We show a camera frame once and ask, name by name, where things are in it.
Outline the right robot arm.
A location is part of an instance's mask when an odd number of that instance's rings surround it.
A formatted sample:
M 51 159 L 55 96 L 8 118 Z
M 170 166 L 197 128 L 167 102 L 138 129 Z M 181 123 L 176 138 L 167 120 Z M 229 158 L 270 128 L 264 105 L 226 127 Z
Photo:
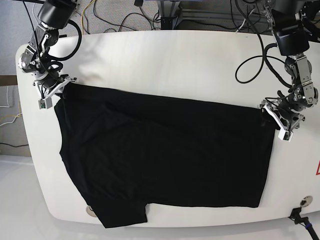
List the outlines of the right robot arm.
M 20 56 L 18 67 L 34 77 L 40 99 L 48 95 L 57 95 L 63 91 L 63 84 L 76 79 L 69 75 L 60 75 L 63 62 L 71 59 L 82 43 L 82 31 L 77 23 L 71 20 L 77 8 L 76 0 L 46 0 L 37 17 L 39 23 L 32 27 L 32 37 Z M 64 57 L 49 54 L 50 48 L 59 40 L 59 31 L 67 25 L 73 26 L 78 35 L 74 50 Z

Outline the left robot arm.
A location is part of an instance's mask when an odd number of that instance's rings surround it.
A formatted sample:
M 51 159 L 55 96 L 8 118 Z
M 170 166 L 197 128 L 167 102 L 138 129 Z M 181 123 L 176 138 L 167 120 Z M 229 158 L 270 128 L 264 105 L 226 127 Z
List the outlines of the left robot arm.
M 293 130 L 305 117 L 301 111 L 318 103 L 319 91 L 314 86 L 312 65 L 305 53 L 311 41 L 317 41 L 320 30 L 313 25 L 320 11 L 318 0 L 266 0 L 264 14 L 275 42 L 263 46 L 262 63 L 288 89 L 288 95 L 278 91 L 277 97 L 267 97 L 261 108 L 269 111 L 280 128 Z M 268 51 L 278 48 L 285 57 L 284 68 L 291 77 L 287 83 L 269 62 Z

